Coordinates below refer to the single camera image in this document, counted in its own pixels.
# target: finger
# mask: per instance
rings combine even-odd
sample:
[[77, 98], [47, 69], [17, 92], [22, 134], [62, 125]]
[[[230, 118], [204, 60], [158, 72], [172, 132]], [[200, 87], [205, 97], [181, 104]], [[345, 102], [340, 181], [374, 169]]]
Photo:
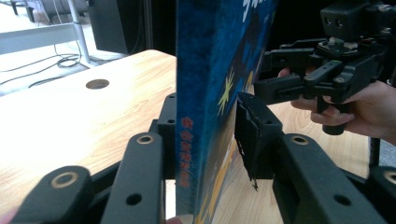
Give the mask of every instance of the finger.
[[17, 212], [18, 212], [18, 208], [14, 208], [8, 211], [7, 213], [3, 214], [2, 216], [0, 216], [0, 224], [11, 223], [12, 218], [14, 218], [15, 215], [17, 215]]
[[315, 123], [337, 126], [353, 120], [355, 116], [353, 114], [340, 113], [340, 111], [334, 106], [330, 105], [329, 108], [324, 110], [321, 114], [311, 113], [311, 120]]
[[303, 110], [317, 111], [317, 100], [306, 100], [302, 97], [300, 99], [290, 102], [293, 107]]
[[329, 105], [334, 104], [332, 102], [332, 97], [330, 97], [330, 96], [322, 96], [322, 98], [323, 98], [324, 102], [326, 102], [327, 104], [329, 104]]
[[376, 81], [371, 83], [369, 86], [361, 91], [358, 91], [348, 99], [346, 99], [343, 104], [354, 102], [354, 101], [364, 101], [368, 104], [377, 102], [381, 98], [387, 95], [393, 95], [396, 93], [396, 89], [383, 83], [381, 81]]
[[172, 217], [166, 220], [166, 224], [192, 224], [193, 215]]
[[309, 75], [310, 73], [312, 73], [313, 71], [315, 71], [315, 69], [317, 69], [315, 66], [306, 67], [306, 68], [305, 68], [305, 74], [306, 74], [306, 75]]
[[278, 77], [285, 77], [290, 75], [290, 69], [288, 67], [280, 70], [280, 72], [277, 74]]

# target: cable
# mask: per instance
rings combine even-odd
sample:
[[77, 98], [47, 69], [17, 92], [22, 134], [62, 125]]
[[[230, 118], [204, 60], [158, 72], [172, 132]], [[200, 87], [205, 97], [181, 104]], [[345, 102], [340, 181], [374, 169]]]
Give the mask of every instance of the cable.
[[63, 24], [63, 22], [62, 22], [62, 20], [61, 20], [61, 16], [59, 15], [58, 8], [56, 7], [55, 0], [52, 0], [52, 2], [53, 2], [53, 6], [55, 7], [56, 15], [58, 15], [59, 22], [60, 22], [61, 24]]
[[143, 27], [144, 27], [143, 10], [144, 10], [143, 0], [139, 0], [139, 22], [138, 22], [138, 28], [137, 28], [138, 36], [137, 36], [136, 41], [134, 42], [134, 47], [132, 48], [132, 51], [131, 51], [132, 53], [135, 53], [138, 47], [141, 48], [143, 46], [143, 43], [140, 43], [141, 41], [144, 41], [144, 38], [142, 38], [142, 35], [144, 34], [144, 32], [143, 32]]
[[123, 57], [105, 60], [105, 59], [96, 58], [96, 57], [94, 57], [94, 56], [90, 56], [91, 61], [96, 62], [96, 63], [99, 63], [99, 64], [111, 63], [111, 62], [114, 62], [114, 61], [119, 60], [119, 59], [121, 59], [121, 58], [123, 58]]
[[61, 3], [61, 6], [62, 6], [62, 8], [63, 8], [63, 10], [64, 10], [64, 13], [65, 13], [64, 15], [66, 16], [67, 22], [70, 22], [69, 18], [67, 17], [66, 8], [64, 7], [63, 1], [62, 1], [62, 0], [59, 0], [59, 2]]
[[53, 81], [53, 80], [56, 80], [56, 79], [59, 79], [59, 78], [62, 78], [62, 77], [67, 77], [67, 76], [50, 77], [50, 78], [47, 78], [47, 79], [39, 80], [39, 81], [37, 81], [37, 82], [31, 84], [28, 88], [32, 88], [32, 87], [34, 87], [34, 86], [38, 86], [38, 85], [41, 85], [41, 84], [44, 84], [44, 83], [47, 83], [47, 82], [51, 82], [51, 81]]
[[[45, 71], [45, 70], [47, 70], [47, 69], [50, 69], [51, 67], [53, 67], [53, 66], [55, 66], [55, 65], [58, 65], [58, 67], [60, 67], [60, 68], [66, 68], [66, 67], [72, 67], [72, 66], [75, 66], [75, 65], [79, 64], [80, 61], [81, 61], [81, 50], [80, 50], [80, 47], [79, 47], [79, 44], [78, 44], [77, 41], [76, 41], [76, 43], [77, 43], [77, 45], [78, 45], [78, 52], [79, 52], [79, 54], [58, 54], [58, 52], [56, 51], [56, 47], [55, 47], [55, 45], [54, 45], [55, 53], [56, 53], [56, 55], [54, 55], [54, 56], [48, 57], [48, 58], [46, 58], [46, 59], [39, 60], [39, 61], [34, 62], [34, 63], [29, 63], [29, 64], [26, 64], [26, 65], [24, 65], [24, 66], [18, 67], [18, 68], [9, 69], [9, 70], [7, 70], [7, 71], [0, 71], [0, 72], [15, 71], [15, 70], [21, 69], [21, 68], [23, 68], [23, 67], [26, 67], [26, 66], [29, 66], [29, 65], [32, 65], [32, 64], [35, 64], [35, 63], [43, 62], [43, 61], [45, 61], [45, 60], [47, 60], [47, 59], [50, 59], [50, 58], [54, 58], [54, 57], [61, 57], [61, 58], [62, 58], [62, 59], [59, 60], [57, 63], [54, 63], [54, 64], [52, 64], [52, 65], [50, 65], [50, 66], [48, 66], [48, 67], [46, 67], [46, 68], [44, 68], [44, 69], [41, 69], [41, 70], [39, 70], [39, 71], [37, 71], [37, 72], [33, 72], [33, 73], [30, 73], [30, 74], [22, 75], [22, 76], [20, 76], [20, 77], [14, 77], [14, 78], [8, 79], [8, 80], [6, 80], [6, 81], [0, 82], [0, 86], [3, 85], [3, 84], [8, 83], [8, 82], [10, 82], [10, 81], [19, 79], [19, 78], [29, 77], [29, 76], [38, 74], [38, 73], [43, 72], [43, 71]], [[73, 61], [74, 63], [71, 64], [71, 65], [62, 65], [62, 63], [68, 62], [68, 61]]]
[[38, 6], [38, 1], [35, 1], [35, 8], [37, 10], [37, 15], [38, 15], [37, 27], [40, 27], [40, 22], [41, 22], [41, 13], [40, 12], [43, 12], [42, 11], [43, 9], [42, 9], [41, 5], [40, 5], [40, 7]]

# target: gray floor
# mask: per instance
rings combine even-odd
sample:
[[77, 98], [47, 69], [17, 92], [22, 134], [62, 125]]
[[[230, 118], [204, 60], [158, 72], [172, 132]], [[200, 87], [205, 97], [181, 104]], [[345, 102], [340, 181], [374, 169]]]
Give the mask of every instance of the gray floor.
[[[50, 26], [47, 17], [40, 8], [38, 10], [34, 10], [35, 22], [29, 21], [25, 7], [18, 7], [17, 10], [18, 15], [15, 15], [11, 6], [0, 4], [0, 19], [2, 21], [0, 22], [0, 33]], [[96, 49], [88, 13], [86, 13], [85, 17], [79, 17], [79, 19], [82, 24], [88, 52], [92, 60], [91, 63], [86, 63], [82, 58], [80, 63], [77, 63], [76, 65], [70, 66], [74, 62], [69, 61], [60, 63], [60, 66], [58, 66], [57, 63], [59, 63], [62, 57], [56, 56], [56, 54], [79, 55], [77, 41], [0, 55], [0, 96], [28, 89], [32, 85], [41, 83], [41, 81], [74, 75], [80, 71], [126, 56], [119, 53]], [[71, 20], [70, 16], [61, 16], [60, 19], [54, 18], [53, 22], [54, 25], [57, 25], [61, 22], [70, 22]], [[26, 64], [43, 59], [47, 60], [23, 67]]]
[[396, 147], [386, 141], [381, 141], [379, 165], [396, 167]]

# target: book spine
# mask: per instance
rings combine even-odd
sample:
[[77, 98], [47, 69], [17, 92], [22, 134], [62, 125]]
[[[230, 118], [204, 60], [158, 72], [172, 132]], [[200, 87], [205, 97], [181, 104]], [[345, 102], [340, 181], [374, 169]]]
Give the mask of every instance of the book spine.
[[194, 214], [217, 1], [177, 2], [177, 214]]

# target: human hand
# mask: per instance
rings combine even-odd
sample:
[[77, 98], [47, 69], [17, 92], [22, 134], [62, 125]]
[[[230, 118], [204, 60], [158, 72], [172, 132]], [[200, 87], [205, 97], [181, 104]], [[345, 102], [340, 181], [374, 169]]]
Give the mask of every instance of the human hand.
[[[290, 73], [283, 69], [281, 77]], [[332, 104], [330, 97], [323, 99]], [[311, 110], [311, 120], [315, 123], [336, 126], [346, 123], [345, 130], [370, 137], [384, 139], [396, 145], [396, 89], [377, 81], [357, 92], [343, 104], [349, 104], [347, 113], [340, 113], [330, 105], [321, 114], [317, 112], [317, 100], [292, 101], [291, 105], [304, 110]]]
[[15, 215], [17, 215], [17, 212], [18, 212], [18, 208], [13, 208], [13, 209], [9, 210], [7, 213], [0, 216], [0, 224], [10, 223], [12, 218], [14, 218]]

